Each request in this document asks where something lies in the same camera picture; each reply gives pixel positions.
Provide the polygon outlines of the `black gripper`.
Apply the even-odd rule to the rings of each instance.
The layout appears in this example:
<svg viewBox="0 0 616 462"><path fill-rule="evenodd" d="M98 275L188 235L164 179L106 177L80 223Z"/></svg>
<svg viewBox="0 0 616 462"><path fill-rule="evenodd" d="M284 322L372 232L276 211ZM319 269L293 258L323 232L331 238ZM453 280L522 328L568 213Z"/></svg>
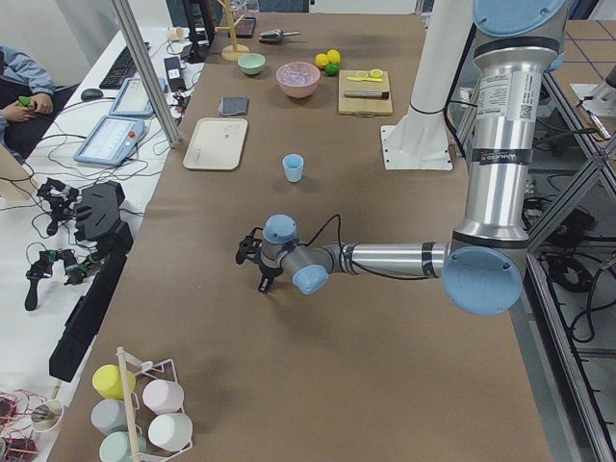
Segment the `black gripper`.
<svg viewBox="0 0 616 462"><path fill-rule="evenodd" d="M283 269L274 259L270 258L265 253L262 243L257 243L253 247L254 251L253 255L250 257L250 260L259 267L262 273L262 277L258 285L258 292L266 294L270 290L270 287L274 282L274 278L280 276L283 273Z"/></svg>

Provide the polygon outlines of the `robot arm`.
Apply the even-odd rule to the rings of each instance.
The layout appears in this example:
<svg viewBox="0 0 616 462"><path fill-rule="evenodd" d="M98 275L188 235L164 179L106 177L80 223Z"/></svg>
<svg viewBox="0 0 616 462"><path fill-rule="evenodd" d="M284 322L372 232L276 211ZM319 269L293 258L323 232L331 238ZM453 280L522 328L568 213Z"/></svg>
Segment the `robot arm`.
<svg viewBox="0 0 616 462"><path fill-rule="evenodd" d="M274 215L241 242L266 292L288 275L304 294L333 273L397 280L438 278L461 309L494 316L521 295L528 246L522 224L526 176L542 78L563 54L565 1L438 1L427 29L407 114L382 130L388 169L447 169L446 113L467 45L476 44L475 135L463 220L447 244L303 242L295 221Z"/></svg>

